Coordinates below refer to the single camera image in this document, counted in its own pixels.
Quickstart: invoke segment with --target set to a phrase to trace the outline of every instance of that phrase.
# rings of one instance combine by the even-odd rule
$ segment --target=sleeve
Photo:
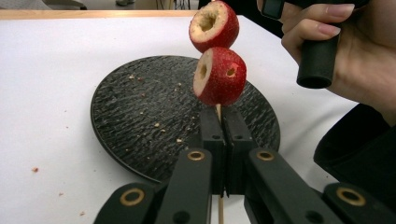
[[[357,105],[340,119],[320,140],[314,161],[396,211],[396,126],[370,106]]]

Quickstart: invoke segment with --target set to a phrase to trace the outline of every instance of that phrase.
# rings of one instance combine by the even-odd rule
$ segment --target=hand
[[[300,63],[305,40],[340,34],[332,85],[347,99],[370,105],[396,125],[396,1],[372,0],[365,7],[317,4],[306,9],[285,3],[282,45]],[[340,28],[329,25],[341,23]]]

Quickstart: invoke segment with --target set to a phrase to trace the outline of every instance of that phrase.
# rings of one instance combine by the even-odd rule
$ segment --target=round black plate
[[[199,132],[205,106],[192,92],[197,63],[180,56],[143,58],[117,68],[97,87],[92,126],[122,166],[157,182],[171,176],[179,152]],[[247,82],[234,105],[259,146],[277,150],[279,125],[264,96]]]

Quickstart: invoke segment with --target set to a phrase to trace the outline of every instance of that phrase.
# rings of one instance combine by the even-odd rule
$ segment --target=cored apple
[[[229,48],[239,34],[235,12],[223,1],[209,2],[194,15],[189,28],[192,44],[202,53],[213,47]]]
[[[194,73],[193,90],[206,105],[235,103],[247,80],[247,67],[233,50],[214,47],[204,52]]]

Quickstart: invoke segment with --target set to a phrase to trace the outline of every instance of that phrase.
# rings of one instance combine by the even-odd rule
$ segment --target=white tabletop
[[[124,63],[156,55],[199,58],[188,36],[190,20],[0,21],[1,223],[93,223],[115,189],[147,182],[111,159],[96,139],[92,95]],[[232,49],[276,112],[279,151],[309,186],[322,190],[334,179],[314,164],[314,150],[356,103],[298,86],[297,64],[280,39],[239,20]],[[216,198],[212,215],[218,223]],[[249,223],[243,197],[225,200],[225,223]]]

